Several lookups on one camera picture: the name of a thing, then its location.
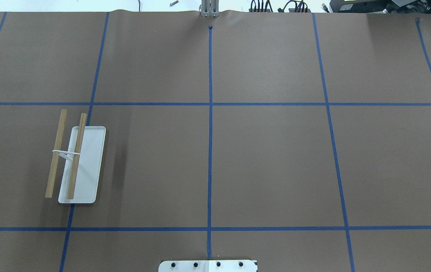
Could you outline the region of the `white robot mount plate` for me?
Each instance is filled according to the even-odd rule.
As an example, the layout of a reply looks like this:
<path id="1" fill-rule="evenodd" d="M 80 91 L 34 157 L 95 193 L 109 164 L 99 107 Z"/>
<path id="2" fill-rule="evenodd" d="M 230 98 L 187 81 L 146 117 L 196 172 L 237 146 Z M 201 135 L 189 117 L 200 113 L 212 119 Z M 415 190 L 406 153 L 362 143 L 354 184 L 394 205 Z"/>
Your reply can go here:
<path id="1" fill-rule="evenodd" d="M 257 272 L 255 260 L 167 260 L 159 272 Z"/>

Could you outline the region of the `wooden rack bar right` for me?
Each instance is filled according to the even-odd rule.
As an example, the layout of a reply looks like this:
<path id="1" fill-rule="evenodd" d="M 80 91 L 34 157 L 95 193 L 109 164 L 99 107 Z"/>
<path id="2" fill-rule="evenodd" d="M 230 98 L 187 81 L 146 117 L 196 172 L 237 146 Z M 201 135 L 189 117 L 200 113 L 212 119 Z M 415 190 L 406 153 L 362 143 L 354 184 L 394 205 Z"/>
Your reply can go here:
<path id="1" fill-rule="evenodd" d="M 77 137 L 76 137 L 76 143 L 75 143 L 75 151 L 74 151 L 75 154 L 73 155 L 70 180 L 68 184 L 67 199 L 74 199 L 79 161 L 81 157 L 81 148 L 82 148 L 82 142 L 84 139 L 84 131 L 85 131 L 86 124 L 87 124 L 87 114 L 81 113 Z"/>

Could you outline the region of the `white towel rack base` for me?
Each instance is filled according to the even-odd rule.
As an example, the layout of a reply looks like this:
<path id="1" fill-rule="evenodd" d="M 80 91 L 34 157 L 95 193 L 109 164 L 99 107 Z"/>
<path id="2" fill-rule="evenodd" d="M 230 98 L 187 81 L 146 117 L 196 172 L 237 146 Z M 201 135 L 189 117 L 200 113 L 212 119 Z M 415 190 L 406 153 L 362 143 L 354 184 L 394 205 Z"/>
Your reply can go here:
<path id="1" fill-rule="evenodd" d="M 58 196 L 58 203 L 61 204 L 93 204 L 96 201 L 106 129 L 104 126 L 86 126 L 81 150 L 75 151 L 78 130 L 78 126 L 72 128 L 68 150 L 60 151 L 60 157 L 66 160 Z M 74 196 L 69 199 L 68 187 L 74 155 L 80 155 L 80 159 Z"/>

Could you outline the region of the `wooden rack bar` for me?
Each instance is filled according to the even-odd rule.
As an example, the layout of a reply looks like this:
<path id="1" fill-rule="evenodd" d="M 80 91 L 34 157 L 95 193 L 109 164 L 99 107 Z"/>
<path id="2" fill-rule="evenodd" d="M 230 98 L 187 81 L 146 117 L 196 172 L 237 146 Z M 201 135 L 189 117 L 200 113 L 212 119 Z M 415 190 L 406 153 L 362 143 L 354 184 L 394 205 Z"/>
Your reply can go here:
<path id="1" fill-rule="evenodd" d="M 59 122 L 58 122 L 58 126 L 57 126 L 56 138 L 55 138 L 54 147 L 53 147 L 53 151 L 52 151 L 50 170 L 48 173 L 47 187 L 46 187 L 46 191 L 45 191 L 45 198 L 52 198 L 53 197 L 54 184 L 55 184 L 55 179 L 56 179 L 56 175 L 57 175 L 57 167 L 58 167 L 58 161 L 59 161 L 58 150 L 60 150 L 60 147 L 62 146 L 64 131 L 65 131 L 66 118 L 67 118 L 67 110 L 62 109 L 60 111 L 60 117 L 59 117 Z"/>
<path id="2" fill-rule="evenodd" d="M 76 137 L 76 143 L 75 143 L 75 151 L 74 151 L 75 154 L 73 155 L 70 180 L 68 184 L 67 199 L 74 199 L 79 161 L 81 157 L 81 148 L 82 148 L 82 142 L 84 139 L 84 131 L 85 131 L 86 124 L 87 124 L 87 114 L 81 113 L 77 137 Z"/>

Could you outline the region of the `wooden rack bar left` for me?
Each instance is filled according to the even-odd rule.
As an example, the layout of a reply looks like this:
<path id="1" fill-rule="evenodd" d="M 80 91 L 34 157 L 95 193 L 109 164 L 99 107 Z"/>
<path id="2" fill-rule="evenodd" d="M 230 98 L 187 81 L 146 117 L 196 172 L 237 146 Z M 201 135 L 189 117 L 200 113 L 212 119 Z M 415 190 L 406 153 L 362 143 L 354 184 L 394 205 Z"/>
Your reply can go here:
<path id="1" fill-rule="evenodd" d="M 59 117 L 59 122 L 58 122 L 58 126 L 57 126 L 56 138 L 55 138 L 54 147 L 53 147 L 53 151 L 52 151 L 50 170 L 48 173 L 47 187 L 46 187 L 46 191 L 45 191 L 45 198 L 52 198 L 53 197 L 54 184 L 55 184 L 55 179 L 56 179 L 56 175 L 57 175 L 57 167 L 58 167 L 58 161 L 59 161 L 58 150 L 60 150 L 60 147 L 62 146 L 64 131 L 65 131 L 66 118 L 67 118 L 67 110 L 62 109 L 60 111 L 60 117 Z"/>

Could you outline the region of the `aluminium frame post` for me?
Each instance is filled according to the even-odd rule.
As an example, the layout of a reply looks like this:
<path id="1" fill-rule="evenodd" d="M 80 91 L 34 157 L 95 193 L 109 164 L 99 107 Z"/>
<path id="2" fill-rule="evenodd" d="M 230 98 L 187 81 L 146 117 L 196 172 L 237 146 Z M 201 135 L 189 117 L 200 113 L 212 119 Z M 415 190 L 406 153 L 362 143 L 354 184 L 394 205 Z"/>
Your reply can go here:
<path id="1" fill-rule="evenodd" d="M 219 17 L 219 0 L 202 0 L 200 14 L 202 17 Z"/>

